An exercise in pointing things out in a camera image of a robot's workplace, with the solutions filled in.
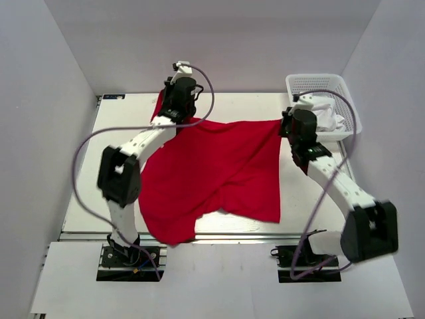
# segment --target white basket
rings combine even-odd
[[[356,116],[357,133],[360,133],[362,126],[360,123],[359,115],[351,99],[350,92],[348,91],[347,85],[345,85],[344,79],[336,74],[291,74],[286,77],[286,87],[290,96],[291,106],[294,106],[292,102],[292,95],[308,90],[327,89],[340,93],[344,96],[354,109]],[[344,138],[353,135],[353,117],[349,111],[348,106],[336,96],[327,93],[315,93],[318,96],[330,96],[335,99],[336,113],[344,117],[344,125],[346,127],[345,132],[318,132],[317,141],[319,142],[334,142],[341,141]]]

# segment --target red fabric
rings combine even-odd
[[[161,94],[154,115],[160,107]],[[204,121],[182,129],[141,174],[139,204],[149,232],[176,245],[194,238],[195,221],[218,209],[278,223],[279,127],[279,120]]]

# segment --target wall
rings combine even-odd
[[[0,1],[0,317],[26,318],[96,99],[43,0]]]
[[[341,74],[379,0],[45,0],[96,94],[157,92],[188,60],[218,91]]]
[[[358,182],[398,209],[395,261],[415,318],[425,318],[425,2],[383,0],[343,77],[363,124]]]

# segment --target red t-shirt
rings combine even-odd
[[[154,115],[160,108],[161,94]],[[149,232],[176,245],[193,239],[195,221],[218,209],[278,223],[279,129],[280,120],[206,120],[182,129],[141,174],[139,204]]]

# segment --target robotic arm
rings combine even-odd
[[[187,62],[174,64],[175,75],[165,81],[161,110],[150,124],[153,127],[182,124],[195,115],[195,91],[203,88],[191,78],[192,69],[181,63]],[[317,102],[315,98],[322,97],[303,96],[293,108],[282,113],[280,135],[289,140],[295,164],[324,188],[337,164],[331,152],[317,142],[317,119],[311,112]],[[135,245],[140,242],[135,228],[134,202],[141,191],[141,167],[177,133],[176,128],[144,130],[121,146],[109,146],[103,152],[98,188],[108,203],[112,222]],[[393,204],[375,201],[343,172],[339,172],[327,193],[344,214],[346,224],[342,233],[324,231],[310,235],[310,253],[345,255],[357,263],[398,249]],[[119,258],[130,265],[137,262],[139,251],[125,243],[115,230],[107,238]]]

